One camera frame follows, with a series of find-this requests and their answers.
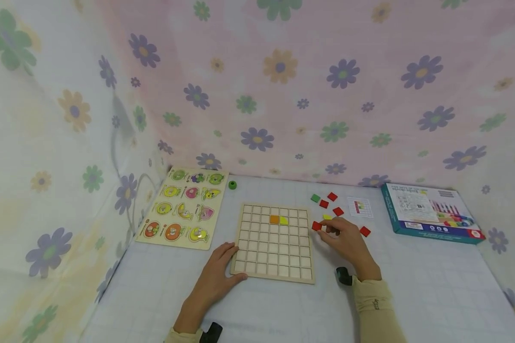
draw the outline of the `purple flower print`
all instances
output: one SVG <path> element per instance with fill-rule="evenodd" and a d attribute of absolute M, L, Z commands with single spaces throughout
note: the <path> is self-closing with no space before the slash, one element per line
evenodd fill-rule
<path fill-rule="evenodd" d="M 363 177 L 362 181 L 359 182 L 359 186 L 381 187 L 386 182 L 391 182 L 391 180 L 389 180 L 389 176 L 380 176 L 379 174 L 373 174 L 372 177 Z"/>
<path fill-rule="evenodd" d="M 432 132 L 437 127 L 445 127 L 448 125 L 448 121 L 456 116 L 452 111 L 454 111 L 453 107 L 445 110 L 444 106 L 438 106 L 433 112 L 425 112 L 423 118 L 418 120 L 418 125 L 421 125 L 420 130 L 429 129 Z"/>
<path fill-rule="evenodd" d="M 492 244 L 492 250 L 501 254 L 501 252 L 506 251 L 506 245 L 509 243 L 509 240 L 505 237 L 503 231 L 499 231 L 497 228 L 492 228 L 492 230 L 488 231 L 488 241 Z"/>
<path fill-rule="evenodd" d="M 101 301 L 101 298 L 103 297 L 103 294 L 105 293 L 105 290 L 107 289 L 107 286 L 109 286 L 109 282 L 113 278 L 116 268 L 119 267 L 119 263 L 120 263 L 120 261 L 116 261 L 114 263 L 114 265 L 111 268 L 109 268 L 109 270 L 107 271 L 107 274 L 105 275 L 105 281 L 103 281 L 96 289 L 97 297 L 95 298 L 94 303 L 98 303 L 99 301 Z"/>
<path fill-rule="evenodd" d="M 168 155 L 171 155 L 174 153 L 174 149 L 172 149 L 172 147 L 170 147 L 170 145 L 166 144 L 163 140 L 160 140 L 158 142 L 158 149 L 167 152 Z"/>
<path fill-rule="evenodd" d="M 271 142 L 275 140 L 275 137 L 273 137 L 271 134 L 268 135 L 267 130 L 261 129 L 258 131 L 255 127 L 250 127 L 248 132 L 241 132 L 240 136 L 244 138 L 240 142 L 242 144 L 248 145 L 250 150 L 255 150 L 258 148 L 261 151 L 265 151 L 266 148 L 273 147 Z"/>
<path fill-rule="evenodd" d="M 102 79 L 105 79 L 105 84 L 107 87 L 112 87 L 113 90 L 115 88 L 116 84 L 116 77 L 114 77 L 114 71 L 111 68 L 111 65 L 109 64 L 109 61 L 106 60 L 106 58 L 101 55 L 101 60 L 99 60 L 99 66 L 101 67 L 101 75 Z"/>
<path fill-rule="evenodd" d="M 27 262 L 33 262 L 29 269 L 29 276 L 33 277 L 40 272 L 40 277 L 45 279 L 48 277 L 48 269 L 59 267 L 61 264 L 61 255 L 65 255 L 71 249 L 71 245 L 67 242 L 72 238 L 72 232 L 65 234 L 65 228 L 58 228 L 53 234 L 47 233 L 38 238 L 38 249 L 30 250 L 25 256 Z"/>
<path fill-rule="evenodd" d="M 189 84 L 189 87 L 183 88 L 183 91 L 187 94 L 185 99 L 187 101 L 192 101 L 195 107 L 200 106 L 201 109 L 205 110 L 206 107 L 210 106 L 210 103 L 208 102 L 208 94 L 202 93 L 202 88 L 200 88 L 200 86 L 194 87 L 192 84 Z"/>
<path fill-rule="evenodd" d="M 417 90 L 423 87 L 425 83 L 433 82 L 437 76 L 436 73 L 441 72 L 443 65 L 439 64 L 441 57 L 437 56 L 430 61 L 429 55 L 425 55 L 420 58 L 420 62 L 410 63 L 406 66 L 408 72 L 401 76 L 402 81 L 406 81 L 404 84 L 405 88 L 414 86 Z"/>
<path fill-rule="evenodd" d="M 445 169 L 463 170 L 466 166 L 472 166 L 478 162 L 478 159 L 486 155 L 486 145 L 481 148 L 471 147 L 465 152 L 454 151 L 452 157 L 444 159 L 443 163 L 446 164 Z"/>
<path fill-rule="evenodd" d="M 204 169 L 221 169 L 221 161 L 217 160 L 214 154 L 200 154 L 196 157 L 199 166 L 204 166 Z"/>
<path fill-rule="evenodd" d="M 330 67 L 330 75 L 326 78 L 328 82 L 332 82 L 332 88 L 337 88 L 338 86 L 344 90 L 347 87 L 347 83 L 355 83 L 357 75 L 360 72 L 359 67 L 355 67 L 357 61 L 351 60 L 347 63 L 347 60 L 341 59 L 338 62 L 338 66 Z"/>
<path fill-rule="evenodd" d="M 343 163 L 342 164 L 334 163 L 333 165 L 327 166 L 325 170 L 328 172 L 328 174 L 337 175 L 337 174 L 343 174 L 346 169 L 347 169 L 347 167 L 345 167 L 345 165 Z"/>
<path fill-rule="evenodd" d="M 130 35 L 132 38 L 128 40 L 130 46 L 133 49 L 135 58 L 139 58 L 143 66 L 150 65 L 152 68 L 156 68 L 156 62 L 160 62 L 159 55 L 156 53 L 155 44 L 147 43 L 147 37 L 139 35 L 139 38 L 133 33 Z"/>
<path fill-rule="evenodd" d="M 130 174 L 130 177 L 121 177 L 120 183 L 122 185 L 116 190 L 116 196 L 118 196 L 119 199 L 114 205 L 114 208 L 120 210 L 119 214 L 123 214 L 125 210 L 130 209 L 132 199 L 137 195 L 137 191 L 135 190 L 137 180 L 135 180 L 134 174 Z"/>

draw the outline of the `right hand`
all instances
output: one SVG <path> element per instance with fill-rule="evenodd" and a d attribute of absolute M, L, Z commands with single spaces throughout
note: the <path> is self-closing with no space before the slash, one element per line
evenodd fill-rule
<path fill-rule="evenodd" d="M 326 225 L 326 231 L 317 231 L 320 239 L 355 267 L 360 281 L 381 280 L 380 267 L 370 255 L 359 228 L 355 224 L 341 217 L 323 220 L 320 224 Z"/>

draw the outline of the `fabric wall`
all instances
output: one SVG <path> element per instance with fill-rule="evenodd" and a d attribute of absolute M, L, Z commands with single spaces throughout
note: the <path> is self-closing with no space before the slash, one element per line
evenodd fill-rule
<path fill-rule="evenodd" d="M 90 1 L 0 1 L 0 343 L 77 342 L 164 177 L 130 81 Z"/>

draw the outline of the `wooden grid board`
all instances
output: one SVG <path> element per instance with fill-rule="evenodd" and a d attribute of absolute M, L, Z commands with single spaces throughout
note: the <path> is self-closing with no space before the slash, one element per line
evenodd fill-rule
<path fill-rule="evenodd" d="M 307 209 L 244 203 L 231 274 L 315 284 L 309 213 Z"/>

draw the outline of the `green flower print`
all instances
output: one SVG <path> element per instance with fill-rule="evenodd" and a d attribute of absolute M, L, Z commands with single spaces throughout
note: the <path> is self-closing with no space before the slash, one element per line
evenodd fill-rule
<path fill-rule="evenodd" d="M 345 134 L 347 131 L 349 131 L 349 127 L 346 126 L 344 121 L 339 124 L 338 122 L 333 121 L 330 123 L 330 126 L 325 126 L 322 128 L 320 137 L 324 138 L 326 143 L 330 141 L 336 143 L 340 138 L 347 137 L 347 134 Z"/>
<path fill-rule="evenodd" d="M 242 95 L 237 99 L 237 108 L 240 109 L 240 113 L 248 113 L 256 111 L 257 102 L 255 102 L 250 95 Z"/>
<path fill-rule="evenodd" d="M 145 127 L 147 126 L 147 120 L 146 120 L 145 112 L 143 112 L 143 108 L 141 106 L 137 106 L 135 108 L 134 116 L 135 116 L 135 124 L 137 125 L 139 132 L 143 132 L 143 130 L 145 130 Z"/>
<path fill-rule="evenodd" d="M 372 144 L 374 148 L 381 148 L 384 145 L 389 144 L 389 142 L 391 142 L 391 135 L 388 133 L 380 133 L 378 136 L 374 136 L 372 138 L 370 144 Z"/>
<path fill-rule="evenodd" d="M 446 8 L 450 6 L 450 8 L 454 10 L 455 8 L 458 8 L 460 6 L 461 2 L 467 2 L 467 0 L 444 0 L 441 8 Z"/>
<path fill-rule="evenodd" d="M 200 21 L 208 21 L 208 18 L 210 18 L 210 7 L 206 6 L 204 1 L 197 1 L 193 8 L 195 9 L 195 15 Z"/>
<path fill-rule="evenodd" d="M 48 306 L 43 313 L 39 313 L 32 319 L 32 324 L 23 331 L 23 343 L 33 343 L 41 333 L 46 332 L 48 325 L 55 318 L 58 306 Z"/>
<path fill-rule="evenodd" d="M 179 126 L 179 124 L 181 124 L 181 119 L 179 116 L 176 116 L 175 113 L 166 112 L 162 116 L 164 117 L 164 121 L 170 124 L 170 126 Z"/>
<path fill-rule="evenodd" d="M 101 247 L 105 244 L 105 237 L 101 236 L 97 239 L 97 242 L 95 242 L 95 249 L 99 250 Z"/>
<path fill-rule="evenodd" d="M 498 113 L 497 115 L 486 119 L 484 123 L 481 125 L 481 132 L 492 131 L 492 129 L 495 129 L 496 127 L 500 126 L 501 123 L 505 121 L 505 119 L 505 113 Z"/>
<path fill-rule="evenodd" d="M 28 75 L 32 75 L 29 66 L 36 65 L 36 57 L 27 50 L 32 46 L 30 36 L 16 30 L 17 23 L 8 10 L 0 10 L 0 60 L 8 70 L 15 70 L 23 65 Z"/>
<path fill-rule="evenodd" d="M 280 18 L 283 21 L 290 19 L 290 8 L 299 10 L 301 7 L 301 0 L 257 0 L 257 6 L 267 10 L 267 19 L 275 20 L 280 12 Z"/>
<path fill-rule="evenodd" d="M 98 191 L 100 184 L 103 183 L 103 172 L 97 169 L 97 166 L 87 166 L 86 172 L 82 175 L 82 179 L 84 179 L 84 189 L 87 189 L 88 192 Z"/>

